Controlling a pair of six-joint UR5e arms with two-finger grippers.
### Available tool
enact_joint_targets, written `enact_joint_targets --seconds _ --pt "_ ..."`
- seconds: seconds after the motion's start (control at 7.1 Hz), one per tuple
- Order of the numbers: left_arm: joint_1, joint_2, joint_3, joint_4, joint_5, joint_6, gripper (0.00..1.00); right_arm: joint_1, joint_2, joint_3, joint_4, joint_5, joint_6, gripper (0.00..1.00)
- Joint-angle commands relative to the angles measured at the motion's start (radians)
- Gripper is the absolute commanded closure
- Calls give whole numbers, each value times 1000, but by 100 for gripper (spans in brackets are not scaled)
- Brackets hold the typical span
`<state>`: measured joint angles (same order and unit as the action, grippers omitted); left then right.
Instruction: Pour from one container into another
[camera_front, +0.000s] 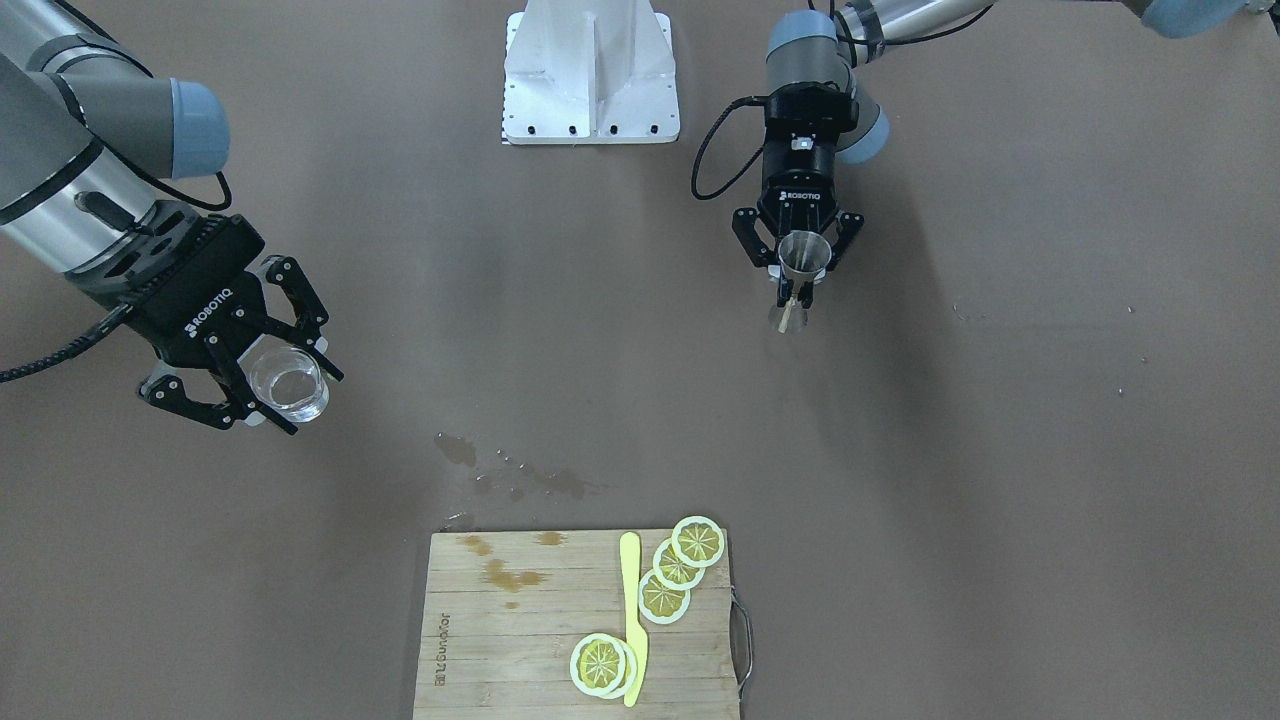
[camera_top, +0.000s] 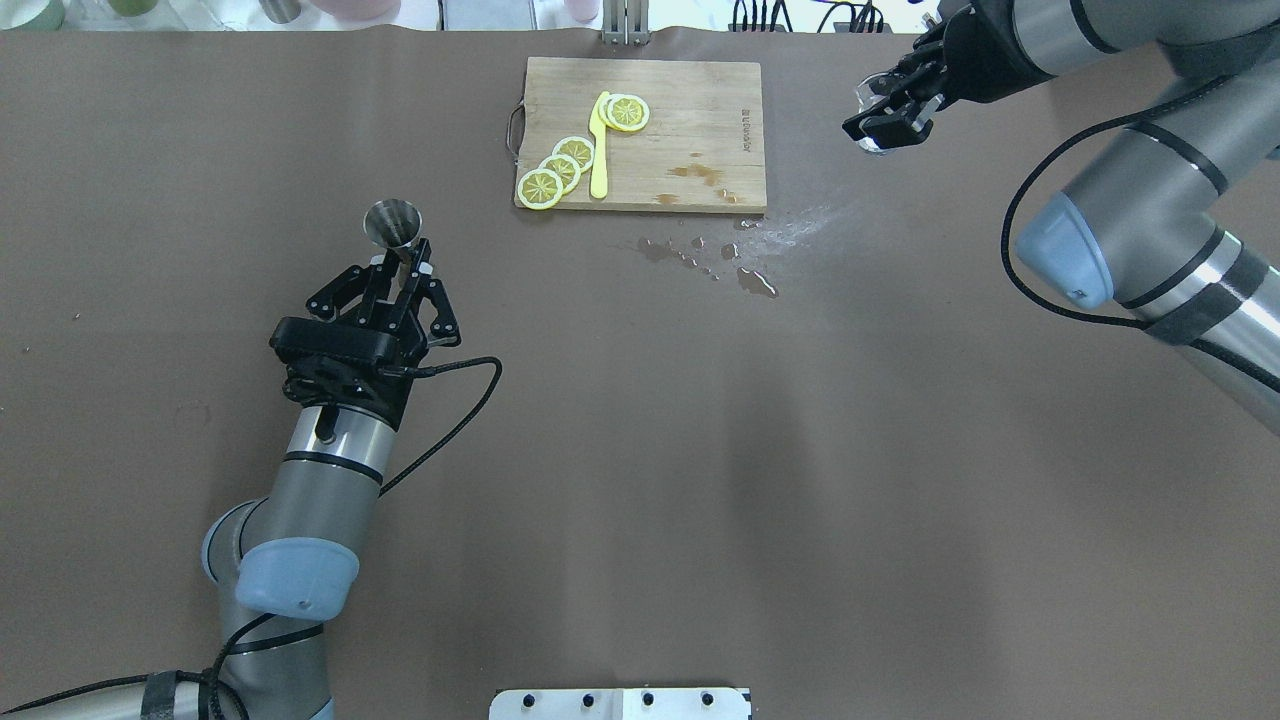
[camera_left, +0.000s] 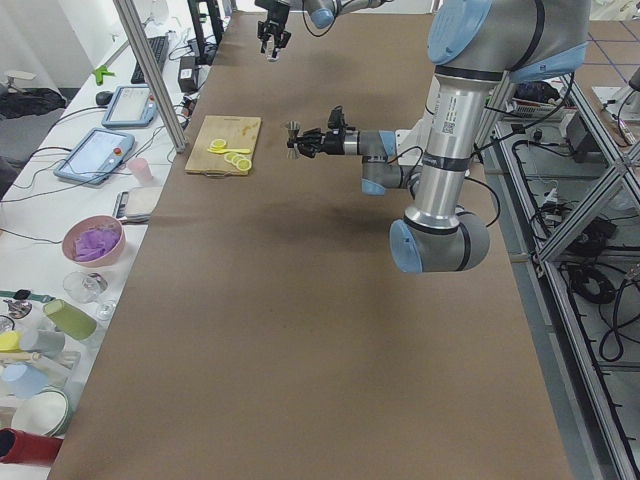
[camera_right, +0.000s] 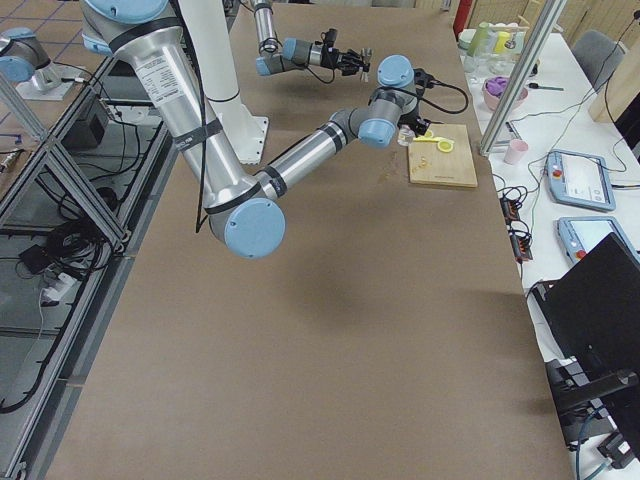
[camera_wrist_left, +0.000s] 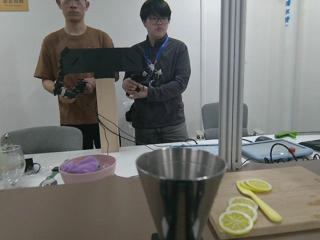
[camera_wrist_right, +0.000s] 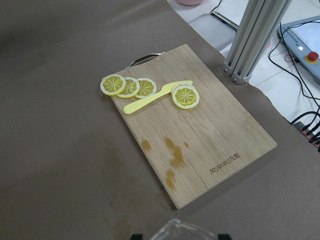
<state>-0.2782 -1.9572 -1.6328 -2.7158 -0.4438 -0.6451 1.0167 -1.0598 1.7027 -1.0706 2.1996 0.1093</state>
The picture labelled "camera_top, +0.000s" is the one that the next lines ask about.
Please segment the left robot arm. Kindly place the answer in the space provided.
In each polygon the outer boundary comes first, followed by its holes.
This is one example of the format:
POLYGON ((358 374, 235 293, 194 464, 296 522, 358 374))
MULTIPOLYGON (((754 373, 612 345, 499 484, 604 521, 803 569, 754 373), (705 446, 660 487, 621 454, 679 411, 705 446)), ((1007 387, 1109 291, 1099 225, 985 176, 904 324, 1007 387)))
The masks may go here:
POLYGON ((344 609, 376 501, 403 480, 390 451, 413 383, 460 327, 425 237, 385 240, 282 319, 269 340, 300 415, 268 495, 224 512, 201 562, 221 644, 202 671, 79 685, 5 719, 332 719, 325 625, 344 609))

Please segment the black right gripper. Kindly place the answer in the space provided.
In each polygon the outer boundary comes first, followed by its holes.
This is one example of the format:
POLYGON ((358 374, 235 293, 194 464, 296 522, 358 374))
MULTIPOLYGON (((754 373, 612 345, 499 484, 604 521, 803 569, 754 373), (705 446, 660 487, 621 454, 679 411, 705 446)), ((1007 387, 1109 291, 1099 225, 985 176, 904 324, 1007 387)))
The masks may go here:
POLYGON ((942 23, 897 64, 860 82, 846 136, 874 149, 924 143, 933 115, 961 100, 995 102, 1030 87, 1012 5, 942 5, 942 23))

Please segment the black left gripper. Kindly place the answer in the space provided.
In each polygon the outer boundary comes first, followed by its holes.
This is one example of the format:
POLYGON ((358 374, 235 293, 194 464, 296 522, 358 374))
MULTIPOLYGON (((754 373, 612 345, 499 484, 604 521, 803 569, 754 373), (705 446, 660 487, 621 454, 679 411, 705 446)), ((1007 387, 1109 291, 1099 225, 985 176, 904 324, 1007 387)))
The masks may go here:
POLYGON ((356 363, 421 363, 430 348, 461 345, 460 322, 430 264, 428 238, 417 238, 406 265, 404 292, 394 302, 390 292, 393 263, 375 255, 366 265, 340 272, 306 300, 306 311, 321 322, 355 328, 346 341, 346 356, 356 363))

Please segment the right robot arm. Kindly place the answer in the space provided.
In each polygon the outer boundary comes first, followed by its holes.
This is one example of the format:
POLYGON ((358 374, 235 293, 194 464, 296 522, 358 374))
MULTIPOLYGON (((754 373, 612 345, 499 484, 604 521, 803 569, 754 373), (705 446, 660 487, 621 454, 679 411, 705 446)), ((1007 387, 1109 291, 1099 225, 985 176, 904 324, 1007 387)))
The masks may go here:
POLYGON ((955 1, 858 87, 844 132, 873 154, 924 143, 934 114, 989 104, 1148 44, 1176 79, 1083 129, 1012 196, 1007 278, 1073 320, 1178 350, 1277 429, 1277 268, 1210 208, 1277 156, 1275 1, 955 1))

